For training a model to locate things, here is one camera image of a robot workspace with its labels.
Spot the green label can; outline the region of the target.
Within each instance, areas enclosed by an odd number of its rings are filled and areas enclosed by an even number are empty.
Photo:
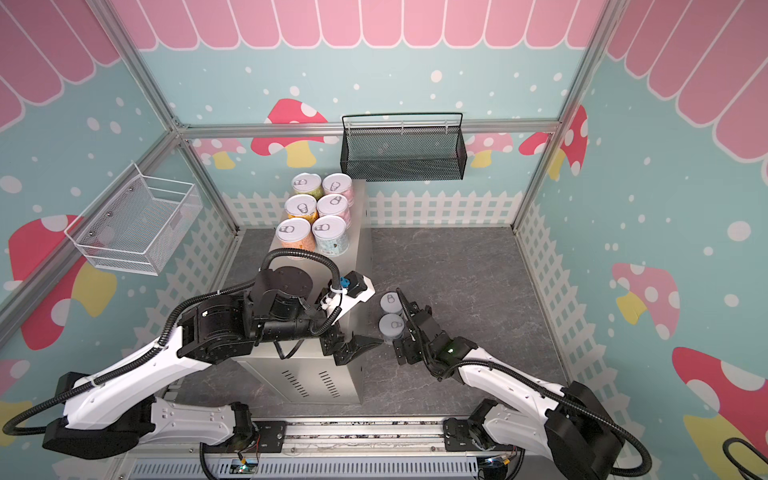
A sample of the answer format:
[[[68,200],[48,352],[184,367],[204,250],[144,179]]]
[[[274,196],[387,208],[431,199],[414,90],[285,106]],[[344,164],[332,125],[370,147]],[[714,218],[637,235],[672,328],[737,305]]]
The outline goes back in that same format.
[[[300,173],[292,179],[291,184],[293,192],[296,195],[310,195],[316,200],[319,200],[325,195],[322,186],[322,178],[315,173]]]

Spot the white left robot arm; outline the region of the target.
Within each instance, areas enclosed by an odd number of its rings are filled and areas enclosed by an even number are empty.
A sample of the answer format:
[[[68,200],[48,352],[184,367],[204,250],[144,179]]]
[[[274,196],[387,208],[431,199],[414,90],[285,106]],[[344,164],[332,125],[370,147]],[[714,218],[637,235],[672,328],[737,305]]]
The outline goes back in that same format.
[[[99,373],[63,375],[54,397],[10,418],[2,431],[11,437],[40,435],[45,449],[85,460],[150,443],[246,450],[259,438],[247,405],[182,405],[162,399],[159,391],[248,356],[262,343],[317,338],[323,355],[346,365],[382,343],[346,337],[339,324],[374,293],[370,278],[357,271],[343,275],[324,255],[272,250],[252,279],[182,301],[157,339]]]

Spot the white lid can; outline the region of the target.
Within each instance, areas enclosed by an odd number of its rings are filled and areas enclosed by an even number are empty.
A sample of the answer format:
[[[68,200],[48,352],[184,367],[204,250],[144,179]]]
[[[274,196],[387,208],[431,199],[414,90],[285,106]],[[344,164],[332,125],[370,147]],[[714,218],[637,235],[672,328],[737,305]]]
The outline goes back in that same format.
[[[312,225],[316,251],[327,257],[337,257],[349,248],[347,224],[336,215],[318,218]]]
[[[380,308],[385,314],[400,315],[402,303],[396,292],[386,292],[380,299]]]

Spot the pink white label can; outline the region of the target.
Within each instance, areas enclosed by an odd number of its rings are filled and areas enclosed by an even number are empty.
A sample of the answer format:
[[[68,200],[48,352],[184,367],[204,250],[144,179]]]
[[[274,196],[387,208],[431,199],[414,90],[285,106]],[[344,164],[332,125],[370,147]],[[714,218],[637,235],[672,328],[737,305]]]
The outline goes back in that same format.
[[[317,211],[320,217],[338,216],[347,226],[351,225],[349,200],[342,194],[327,194],[317,201]]]

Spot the brown label can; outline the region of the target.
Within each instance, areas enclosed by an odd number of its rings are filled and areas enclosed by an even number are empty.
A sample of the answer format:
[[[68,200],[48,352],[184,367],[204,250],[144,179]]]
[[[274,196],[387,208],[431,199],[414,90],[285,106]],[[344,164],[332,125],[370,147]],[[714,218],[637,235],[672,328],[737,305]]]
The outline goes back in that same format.
[[[288,218],[282,221],[277,226],[276,238],[283,248],[306,251],[314,251],[316,248],[312,225],[304,218]]]

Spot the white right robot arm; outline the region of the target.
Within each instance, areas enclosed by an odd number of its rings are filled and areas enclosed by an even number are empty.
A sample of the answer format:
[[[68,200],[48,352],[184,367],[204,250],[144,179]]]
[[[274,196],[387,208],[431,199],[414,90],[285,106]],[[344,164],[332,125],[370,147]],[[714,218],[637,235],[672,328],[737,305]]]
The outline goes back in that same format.
[[[452,338],[430,307],[400,301],[407,334],[401,360],[422,363],[439,381],[453,379],[493,397],[479,407],[476,443],[513,445],[550,459],[567,479],[637,478],[651,471],[648,449],[618,425],[584,384],[547,382],[511,367],[464,337]]]

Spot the grey label can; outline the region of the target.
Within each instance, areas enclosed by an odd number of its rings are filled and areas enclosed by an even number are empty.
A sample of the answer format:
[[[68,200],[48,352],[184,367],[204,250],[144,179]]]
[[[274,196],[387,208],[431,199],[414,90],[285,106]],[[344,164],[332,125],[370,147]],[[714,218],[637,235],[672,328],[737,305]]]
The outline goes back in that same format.
[[[406,329],[403,318],[393,313],[383,315],[379,320],[378,328],[388,343],[401,339]]]

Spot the yellow label can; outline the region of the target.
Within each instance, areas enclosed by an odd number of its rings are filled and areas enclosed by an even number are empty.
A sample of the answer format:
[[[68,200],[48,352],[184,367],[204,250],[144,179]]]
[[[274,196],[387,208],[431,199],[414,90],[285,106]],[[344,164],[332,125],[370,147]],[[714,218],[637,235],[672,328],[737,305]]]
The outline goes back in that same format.
[[[309,194],[296,194],[285,202],[285,212],[289,218],[301,218],[313,224],[319,217],[317,199]]]

